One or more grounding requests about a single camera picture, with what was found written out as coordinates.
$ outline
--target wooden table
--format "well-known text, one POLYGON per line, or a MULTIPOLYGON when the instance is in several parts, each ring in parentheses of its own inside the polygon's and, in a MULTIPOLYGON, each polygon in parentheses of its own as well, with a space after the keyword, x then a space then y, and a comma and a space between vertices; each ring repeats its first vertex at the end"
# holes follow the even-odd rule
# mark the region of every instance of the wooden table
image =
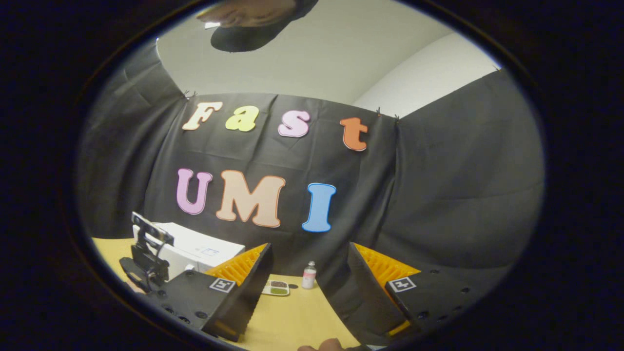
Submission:
MULTIPOLYGON (((104 261, 123 281, 128 279, 119 259, 132 256, 133 243, 134 239, 94 239, 104 261)), ((330 338, 338 338, 343 347, 360 344, 340 321, 316 282, 308 290, 301 288, 301 277, 271 274, 269 279, 296 284, 299 288, 290 289, 286 297, 260 295, 240 341, 224 341, 251 351, 295 351, 303 345, 318 348, 330 338)))

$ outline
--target white printer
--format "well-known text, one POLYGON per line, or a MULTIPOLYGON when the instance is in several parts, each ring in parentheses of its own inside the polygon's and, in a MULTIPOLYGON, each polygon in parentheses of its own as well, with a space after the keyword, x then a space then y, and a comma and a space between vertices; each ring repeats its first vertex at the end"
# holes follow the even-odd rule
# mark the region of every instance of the white printer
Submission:
MULTIPOLYGON (((203 273, 245 251, 244 245, 195 232, 176 223, 152 224, 174 238, 173 246, 162 245, 158 238, 145 234, 146 239, 162 246, 160 252, 151 246, 149 249, 158 258, 169 262, 169 280, 189 269, 203 273)), ((134 239, 138 239, 139 227, 133 224, 132 231, 134 239)))

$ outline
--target cable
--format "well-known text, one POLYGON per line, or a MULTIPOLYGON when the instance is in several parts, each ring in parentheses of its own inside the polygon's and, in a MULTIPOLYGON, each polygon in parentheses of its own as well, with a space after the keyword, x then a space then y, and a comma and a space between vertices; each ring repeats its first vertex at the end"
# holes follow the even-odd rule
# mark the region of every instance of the cable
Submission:
MULTIPOLYGON (((160 246, 158 247, 158 250, 156 250, 156 259, 158 258, 158 255, 160 255, 160 251, 162 250, 163 246, 165 246, 165 242, 162 241, 160 243, 160 246)), ((145 281, 147 282, 147 289, 149 291, 152 291, 152 287, 150 286, 150 274, 152 274, 154 272, 154 267, 148 269, 145 272, 145 281)))

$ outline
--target bottle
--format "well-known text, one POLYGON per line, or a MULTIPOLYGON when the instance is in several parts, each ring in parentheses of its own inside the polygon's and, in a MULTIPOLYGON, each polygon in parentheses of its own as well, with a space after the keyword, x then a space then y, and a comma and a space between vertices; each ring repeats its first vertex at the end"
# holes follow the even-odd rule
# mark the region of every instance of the bottle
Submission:
POLYGON ((304 289, 312 289, 314 287, 314 279, 316 278, 316 268, 314 261, 310 261, 308 266, 303 270, 303 281, 301 287, 304 289))

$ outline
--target foam letter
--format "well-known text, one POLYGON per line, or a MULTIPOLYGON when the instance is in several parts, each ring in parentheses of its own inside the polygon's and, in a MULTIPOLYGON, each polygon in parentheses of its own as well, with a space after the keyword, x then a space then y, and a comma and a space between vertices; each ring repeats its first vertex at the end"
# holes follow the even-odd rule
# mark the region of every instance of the foam letter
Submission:
POLYGON ((231 131, 239 130, 242 132, 248 132, 252 130, 256 124, 256 117, 258 117, 260 110, 255 106, 243 106, 234 110, 234 116, 231 116, 225 123, 225 127, 231 131))
POLYGON ((189 118, 188 122, 182 126, 182 129, 185 131, 194 131, 199 128, 200 119, 202 122, 207 121, 212 111, 219 111, 221 107, 223 107, 222 102, 200 102, 197 104, 197 110, 195 110, 195 113, 189 118))
POLYGON ((221 177, 225 180, 225 188, 217 218, 236 220, 236 214, 232 211, 236 202, 238 215, 243 222, 249 219, 257 207, 256 216, 252 219, 254 224, 269 228, 280 226, 280 220, 277 218, 277 202, 281 188, 286 185, 284 179, 268 175, 260 180, 253 193, 249 193, 245 176, 241 172, 223 171, 221 177))
POLYGON ((308 185, 308 191, 312 194, 310 215, 308 221, 301 227, 307 232, 327 232, 331 229, 331 225, 327 222, 329 202, 331 196, 336 193, 336 187, 329 184, 312 183, 308 185))
POLYGON ((277 132, 283 137, 303 137, 308 133, 307 121, 310 114, 306 111, 288 111, 282 117, 282 123, 277 127, 277 132))
POLYGON ((360 123, 359 118, 345 118, 340 120, 340 125, 344 126, 343 142, 351 150, 364 151, 366 143, 359 141, 359 133, 368 131, 368 127, 360 123))
POLYGON ((188 214, 200 214, 206 205, 206 191, 208 190, 208 183, 212 180, 212 174, 206 172, 199 172, 197 179, 199 179, 199 186, 197 187, 197 200, 194 204, 188 201, 188 183, 193 177, 193 171, 186 168, 178 170, 178 191, 177 200, 178 206, 188 214))

